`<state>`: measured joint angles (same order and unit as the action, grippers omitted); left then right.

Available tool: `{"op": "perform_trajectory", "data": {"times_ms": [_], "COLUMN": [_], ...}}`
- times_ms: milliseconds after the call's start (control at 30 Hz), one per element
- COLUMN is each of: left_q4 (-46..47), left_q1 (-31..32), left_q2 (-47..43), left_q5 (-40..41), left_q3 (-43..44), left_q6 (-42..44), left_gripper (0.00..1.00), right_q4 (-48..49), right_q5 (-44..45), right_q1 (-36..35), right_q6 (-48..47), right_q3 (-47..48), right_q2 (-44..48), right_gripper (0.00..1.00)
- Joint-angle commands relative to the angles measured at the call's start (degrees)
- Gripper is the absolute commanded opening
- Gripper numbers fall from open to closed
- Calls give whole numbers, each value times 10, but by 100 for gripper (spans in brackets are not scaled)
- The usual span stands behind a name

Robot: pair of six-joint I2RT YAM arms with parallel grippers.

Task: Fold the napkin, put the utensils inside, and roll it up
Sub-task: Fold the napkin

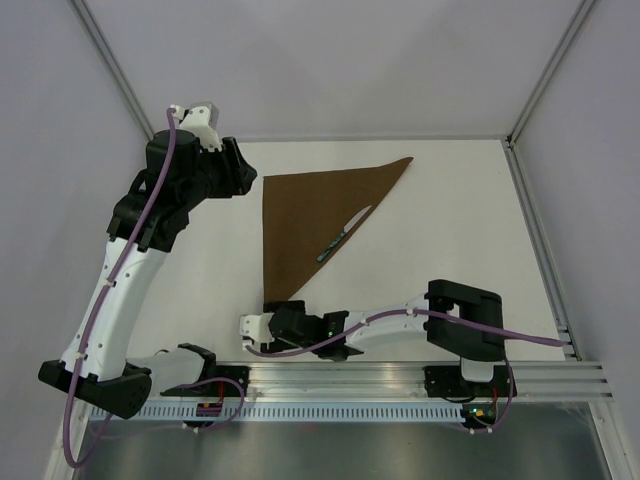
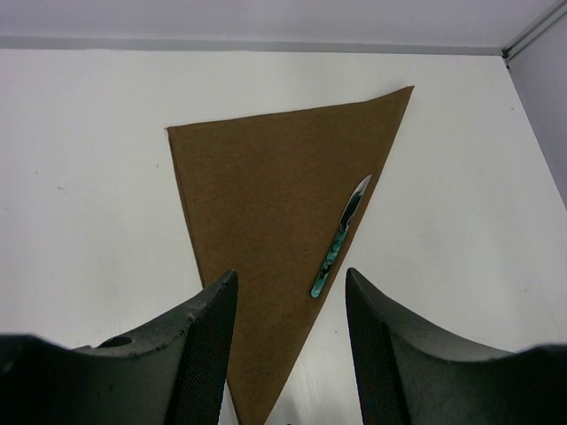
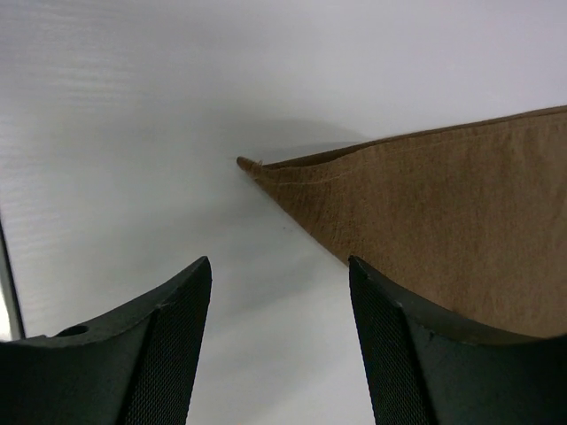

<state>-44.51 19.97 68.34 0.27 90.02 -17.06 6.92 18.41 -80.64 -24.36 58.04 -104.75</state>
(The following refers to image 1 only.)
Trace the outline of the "brown cloth napkin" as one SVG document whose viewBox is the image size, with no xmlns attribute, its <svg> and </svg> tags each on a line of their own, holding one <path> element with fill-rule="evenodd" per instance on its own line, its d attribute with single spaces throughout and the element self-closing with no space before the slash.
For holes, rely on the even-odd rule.
<svg viewBox="0 0 640 480">
<path fill-rule="evenodd" d="M 360 210 L 367 218 L 413 159 L 377 166 L 264 178 L 262 197 L 263 304 L 288 301 L 339 251 L 356 225 L 322 262 L 316 257 Z"/>
</svg>

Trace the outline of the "green handled table knife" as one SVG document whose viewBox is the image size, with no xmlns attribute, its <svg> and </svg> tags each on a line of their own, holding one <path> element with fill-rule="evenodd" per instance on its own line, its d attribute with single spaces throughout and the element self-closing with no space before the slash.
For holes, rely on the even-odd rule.
<svg viewBox="0 0 640 480">
<path fill-rule="evenodd" d="M 372 206 L 368 205 L 355 214 L 342 228 L 341 232 L 329 243 L 329 245 L 316 257 L 318 263 L 322 263 L 329 254 L 341 243 L 351 230 L 367 215 Z"/>
</svg>

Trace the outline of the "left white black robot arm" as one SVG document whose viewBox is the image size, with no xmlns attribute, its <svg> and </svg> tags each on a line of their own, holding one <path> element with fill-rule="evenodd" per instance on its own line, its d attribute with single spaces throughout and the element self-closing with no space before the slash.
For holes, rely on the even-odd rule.
<svg viewBox="0 0 640 480">
<path fill-rule="evenodd" d="M 207 199 L 247 194 L 257 177 L 233 137 L 207 150 L 193 133 L 156 133 L 146 166 L 113 209 L 103 268 L 76 335 L 58 360 L 44 362 L 41 382 L 66 393 L 65 411 L 82 400 L 129 419 L 156 394 L 185 389 L 206 396 L 218 384 L 213 352 L 182 343 L 163 354 L 130 358 L 131 335 L 154 277 Z"/>
</svg>

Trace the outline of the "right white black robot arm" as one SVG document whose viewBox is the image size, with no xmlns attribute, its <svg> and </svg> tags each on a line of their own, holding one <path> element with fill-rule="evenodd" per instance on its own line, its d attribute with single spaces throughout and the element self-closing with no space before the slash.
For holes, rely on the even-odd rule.
<svg viewBox="0 0 640 480">
<path fill-rule="evenodd" d="M 428 291 L 401 305 L 378 311 L 335 311 L 322 316 L 306 312 L 302 301 L 276 305 L 267 315 L 262 353 L 296 349 L 320 359 L 342 362 L 375 348 L 425 340 L 462 360 L 456 371 L 459 388 L 478 395 L 493 374 L 486 363 L 506 356 L 505 340 L 487 329 L 503 326 L 500 295 L 449 280 L 432 280 Z"/>
</svg>

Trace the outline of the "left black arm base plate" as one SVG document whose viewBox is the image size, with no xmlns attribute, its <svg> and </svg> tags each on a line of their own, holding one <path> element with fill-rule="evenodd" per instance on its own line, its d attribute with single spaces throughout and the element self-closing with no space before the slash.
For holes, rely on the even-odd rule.
<svg viewBox="0 0 640 480">
<path fill-rule="evenodd" d="M 249 385 L 250 368 L 248 366 L 215 365 L 208 366 L 200 374 L 196 383 L 211 378 L 225 378 L 233 380 L 240 387 L 246 389 Z M 214 399 L 239 398 L 238 388 L 227 382 L 213 381 L 206 384 L 186 388 L 171 388 L 160 393 L 163 397 L 209 397 Z"/>
</svg>

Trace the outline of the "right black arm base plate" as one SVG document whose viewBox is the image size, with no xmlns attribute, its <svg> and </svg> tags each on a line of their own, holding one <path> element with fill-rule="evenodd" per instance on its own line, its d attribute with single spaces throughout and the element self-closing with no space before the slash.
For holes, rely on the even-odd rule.
<svg viewBox="0 0 640 480">
<path fill-rule="evenodd" d="M 492 379 L 489 382 L 473 382 L 463 378 L 460 366 L 426 366 L 423 368 L 424 388 L 429 398 L 455 401 L 472 399 L 507 398 L 509 392 L 517 395 L 517 388 L 511 387 L 509 371 L 506 366 L 492 367 Z"/>
</svg>

